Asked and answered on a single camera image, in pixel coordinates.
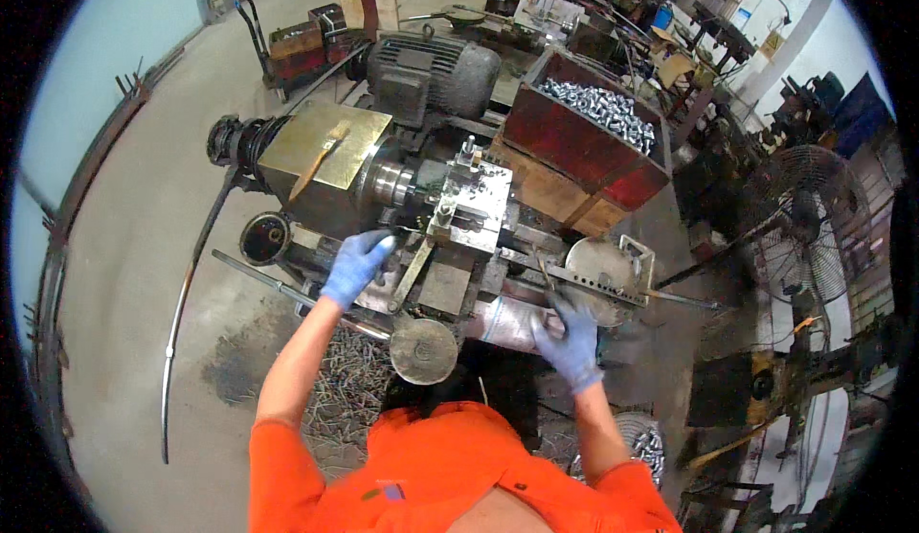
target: concrete floor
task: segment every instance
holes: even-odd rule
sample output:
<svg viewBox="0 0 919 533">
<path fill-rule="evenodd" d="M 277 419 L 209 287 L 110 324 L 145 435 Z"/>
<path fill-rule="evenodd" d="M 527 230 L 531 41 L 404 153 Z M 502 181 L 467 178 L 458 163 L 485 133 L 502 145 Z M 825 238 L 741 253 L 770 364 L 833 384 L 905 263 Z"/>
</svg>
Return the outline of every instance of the concrete floor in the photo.
<svg viewBox="0 0 919 533">
<path fill-rule="evenodd" d="M 337 0 L 256 0 L 265 29 L 304 21 L 307 10 L 331 1 Z M 456 2 L 484 5 L 405 0 L 400 15 Z M 431 24 L 447 28 L 446 21 Z M 331 101 L 350 84 L 344 77 L 338 85 L 330 80 L 314 97 Z M 178 289 L 224 176 L 205 156 L 208 131 L 224 113 L 245 119 L 281 111 L 275 94 L 262 86 L 246 25 L 231 12 L 186 46 L 112 149 L 76 220 L 61 309 L 70 357 L 64 401 L 76 469 L 114 530 L 246 528 L 255 408 L 249 389 L 258 387 L 296 327 L 291 303 L 206 253 L 178 341 L 169 466 L 160 460 L 160 389 Z M 231 194 L 206 252 L 236 254 L 245 222 L 277 206 L 270 196 Z M 657 250 L 664 274 L 689 263 L 685 240 L 664 235 L 681 230 L 670 186 L 629 223 L 629 233 Z M 673 291 L 699 295 L 694 280 Z M 636 366 L 610 390 L 654 401 L 670 445 L 682 444 L 692 355 L 704 318 L 670 304 L 642 319 L 656 328 L 653 342 L 636 350 Z M 238 383 L 227 385 L 222 373 L 234 374 Z M 671 502 L 676 493 L 665 490 Z"/>
</svg>

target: fan guard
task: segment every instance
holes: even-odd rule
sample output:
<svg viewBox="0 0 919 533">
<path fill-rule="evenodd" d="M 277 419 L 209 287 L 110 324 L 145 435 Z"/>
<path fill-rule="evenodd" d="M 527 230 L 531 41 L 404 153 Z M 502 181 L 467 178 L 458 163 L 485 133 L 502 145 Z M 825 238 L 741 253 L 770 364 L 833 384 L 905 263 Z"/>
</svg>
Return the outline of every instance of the fan guard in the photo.
<svg viewBox="0 0 919 533">
<path fill-rule="evenodd" d="M 789 301 L 800 287 L 823 303 L 843 295 L 865 267 L 867 196 L 844 159 L 820 146 L 774 152 L 741 200 L 741 232 L 751 242 L 756 279 Z"/>
</svg>

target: warning sign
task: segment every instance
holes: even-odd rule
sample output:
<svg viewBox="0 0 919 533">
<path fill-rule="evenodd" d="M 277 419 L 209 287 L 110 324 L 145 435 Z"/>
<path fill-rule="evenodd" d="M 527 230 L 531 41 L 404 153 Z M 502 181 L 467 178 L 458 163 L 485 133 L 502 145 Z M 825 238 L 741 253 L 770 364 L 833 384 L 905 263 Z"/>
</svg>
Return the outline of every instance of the warning sign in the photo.
<svg viewBox="0 0 919 533">
<path fill-rule="evenodd" d="M 784 43 L 785 38 L 782 37 L 782 34 L 773 30 L 769 33 L 769 36 L 765 38 L 765 42 L 759 47 L 759 51 L 763 53 L 763 56 L 771 60 L 772 57 L 775 56 L 775 51 L 778 50 L 778 47 Z"/>
</svg>

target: glove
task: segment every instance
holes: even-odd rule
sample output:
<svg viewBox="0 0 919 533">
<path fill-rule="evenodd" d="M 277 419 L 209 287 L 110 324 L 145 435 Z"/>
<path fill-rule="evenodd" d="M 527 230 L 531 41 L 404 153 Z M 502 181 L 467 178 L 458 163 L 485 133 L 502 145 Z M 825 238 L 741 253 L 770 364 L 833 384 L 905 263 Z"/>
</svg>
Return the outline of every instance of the glove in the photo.
<svg viewBox="0 0 919 533">
<path fill-rule="evenodd" d="M 347 238 L 338 249 L 322 295 L 330 297 L 342 311 L 347 311 L 395 246 L 396 239 L 387 229 L 365 231 Z"/>
<path fill-rule="evenodd" d="M 565 325 L 561 339 L 549 335 L 535 313 L 529 316 L 530 330 L 536 348 L 571 387 L 572 395 L 584 391 L 603 378 L 596 366 L 596 320 L 585 307 L 575 308 L 555 292 L 549 294 L 549 304 Z"/>
</svg>

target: blue barrel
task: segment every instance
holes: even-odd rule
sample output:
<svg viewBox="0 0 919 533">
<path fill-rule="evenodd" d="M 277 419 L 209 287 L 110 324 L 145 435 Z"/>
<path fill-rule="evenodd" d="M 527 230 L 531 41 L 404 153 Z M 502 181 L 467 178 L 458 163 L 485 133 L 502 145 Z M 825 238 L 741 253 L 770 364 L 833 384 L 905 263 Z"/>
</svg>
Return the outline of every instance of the blue barrel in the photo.
<svg viewBox="0 0 919 533">
<path fill-rule="evenodd" d="M 657 26 L 660 30 L 666 30 L 671 20 L 673 20 L 673 10 L 666 4 L 661 4 L 657 9 L 657 14 L 654 15 L 654 22 L 650 25 Z"/>
</svg>

